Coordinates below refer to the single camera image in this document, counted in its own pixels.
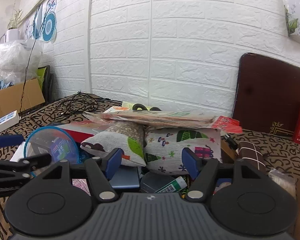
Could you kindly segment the clear plastic bag bundle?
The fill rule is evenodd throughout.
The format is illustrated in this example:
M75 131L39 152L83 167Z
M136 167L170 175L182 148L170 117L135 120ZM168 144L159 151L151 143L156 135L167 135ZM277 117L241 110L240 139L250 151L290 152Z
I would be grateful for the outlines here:
M37 77L42 45L42 41L32 39L0 44L0 80L15 85Z

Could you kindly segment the blue round wall fan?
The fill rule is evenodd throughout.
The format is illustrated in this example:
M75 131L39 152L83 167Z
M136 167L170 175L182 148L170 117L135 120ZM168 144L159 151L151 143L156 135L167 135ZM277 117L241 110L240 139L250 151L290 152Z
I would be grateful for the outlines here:
M57 20L56 20L56 15L55 13L49 12L43 21L43 26L42 26L42 39L45 42L53 42L55 40L56 34L57 34Z

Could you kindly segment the green patch fabric pouch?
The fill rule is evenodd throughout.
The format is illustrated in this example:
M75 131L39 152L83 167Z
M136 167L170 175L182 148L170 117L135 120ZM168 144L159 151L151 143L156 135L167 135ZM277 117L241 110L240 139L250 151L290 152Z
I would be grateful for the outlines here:
M122 150L121 164L145 167L143 154L145 131L142 125L130 121L117 121L105 131L81 143L81 149L91 155L106 157L113 149Z

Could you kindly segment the brown wrapped gift box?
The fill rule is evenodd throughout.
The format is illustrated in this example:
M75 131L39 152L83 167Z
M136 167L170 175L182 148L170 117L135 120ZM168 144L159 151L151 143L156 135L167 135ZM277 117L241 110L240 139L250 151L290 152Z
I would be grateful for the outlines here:
M264 157L258 146L249 141L240 141L236 150L236 158L243 159L260 172L266 173Z

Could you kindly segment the black marker pen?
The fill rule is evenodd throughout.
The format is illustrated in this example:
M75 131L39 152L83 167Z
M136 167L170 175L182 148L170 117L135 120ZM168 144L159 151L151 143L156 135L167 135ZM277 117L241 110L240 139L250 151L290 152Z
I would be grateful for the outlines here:
M225 134L223 135L224 140L228 143L229 147L236 151L238 149L238 144L237 142L234 141L234 139L232 139L232 137L230 137L230 135Z

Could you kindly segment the red flat box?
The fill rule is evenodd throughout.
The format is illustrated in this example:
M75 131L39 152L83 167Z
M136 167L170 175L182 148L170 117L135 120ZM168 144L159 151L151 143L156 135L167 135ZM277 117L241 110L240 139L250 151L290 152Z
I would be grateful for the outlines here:
M90 120L73 121L69 124L51 122L48 125L57 126L58 128L65 130L77 143L81 143L84 140L93 137L97 133L103 132L110 127L108 124L95 123Z

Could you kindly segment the green white tube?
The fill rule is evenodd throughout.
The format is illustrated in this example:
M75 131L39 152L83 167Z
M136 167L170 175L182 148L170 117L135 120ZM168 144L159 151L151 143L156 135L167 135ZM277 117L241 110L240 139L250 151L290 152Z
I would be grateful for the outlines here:
M178 178L174 179L173 181L169 182L167 185L163 186L156 193L175 193L183 190L187 187L186 181L183 177L179 176Z

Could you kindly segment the white potted plant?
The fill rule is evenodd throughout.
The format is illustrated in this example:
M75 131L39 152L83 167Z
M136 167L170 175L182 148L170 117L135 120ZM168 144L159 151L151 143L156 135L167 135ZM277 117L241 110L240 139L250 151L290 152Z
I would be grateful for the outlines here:
M10 19L7 31L5 33L5 43L16 41L20 37L20 31L18 30L18 22L21 20L23 11L15 10L12 18Z

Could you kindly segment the christmas print fabric pouch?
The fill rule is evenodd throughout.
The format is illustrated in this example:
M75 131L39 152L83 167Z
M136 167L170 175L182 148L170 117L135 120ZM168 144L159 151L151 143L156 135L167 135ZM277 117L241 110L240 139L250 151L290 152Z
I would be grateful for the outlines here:
M146 168L153 173L170 176L187 174L181 160L182 150L186 147L198 158L222 160L221 133L213 128L153 129L146 133L145 142Z

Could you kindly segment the letter print brown cloth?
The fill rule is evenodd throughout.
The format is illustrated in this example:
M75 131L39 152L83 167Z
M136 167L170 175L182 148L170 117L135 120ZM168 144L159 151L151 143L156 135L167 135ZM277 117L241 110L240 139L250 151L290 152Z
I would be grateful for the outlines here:
M83 121L85 111L103 112L119 105L120 101L78 92L22 114L19 123L6 129L4 133L21 134L27 138L35 129L47 126L51 122L68 124L72 121ZM266 156L265 164L268 171L275 168L294 179L300 178L300 145L290 138L250 130L245 130L242 134L233 134L231 137L235 142L244 140L257 145ZM13 234L4 217L6 202L6 197L0 198L0 239L9 239Z

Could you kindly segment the yellow green toy car box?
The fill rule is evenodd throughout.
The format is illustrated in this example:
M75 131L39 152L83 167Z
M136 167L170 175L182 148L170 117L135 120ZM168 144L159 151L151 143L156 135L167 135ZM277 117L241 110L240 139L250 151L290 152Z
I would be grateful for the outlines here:
M161 111L160 108L152 106L145 106L141 103L131 103L131 102L122 102L122 107L127 107L128 109L131 109L133 111Z

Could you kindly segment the dark brown wooden board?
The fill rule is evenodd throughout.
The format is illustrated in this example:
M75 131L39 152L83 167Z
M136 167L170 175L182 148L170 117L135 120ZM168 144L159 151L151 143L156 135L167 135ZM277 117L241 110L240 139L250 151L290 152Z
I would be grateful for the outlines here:
M232 118L243 129L292 137L300 111L300 67L245 53L239 60Z

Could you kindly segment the white power strip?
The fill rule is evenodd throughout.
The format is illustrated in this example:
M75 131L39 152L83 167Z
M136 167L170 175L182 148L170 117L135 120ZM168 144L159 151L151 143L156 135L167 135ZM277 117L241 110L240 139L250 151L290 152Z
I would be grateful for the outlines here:
M0 133L19 123L20 117L17 111L13 111L0 118Z

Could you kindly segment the cardboard box left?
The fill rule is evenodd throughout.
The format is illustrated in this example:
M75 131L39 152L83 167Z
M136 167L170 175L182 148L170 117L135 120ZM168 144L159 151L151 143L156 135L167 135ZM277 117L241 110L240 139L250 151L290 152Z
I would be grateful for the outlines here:
M45 102L38 79L0 90L0 118L13 112L18 113L36 107Z

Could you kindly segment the orange white medicine box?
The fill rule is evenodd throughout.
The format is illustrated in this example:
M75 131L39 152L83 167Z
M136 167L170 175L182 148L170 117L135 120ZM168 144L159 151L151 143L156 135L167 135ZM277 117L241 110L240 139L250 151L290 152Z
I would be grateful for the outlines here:
M121 111L127 111L127 110L129 110L129 107L112 106L109 109L105 110L104 113L121 112Z

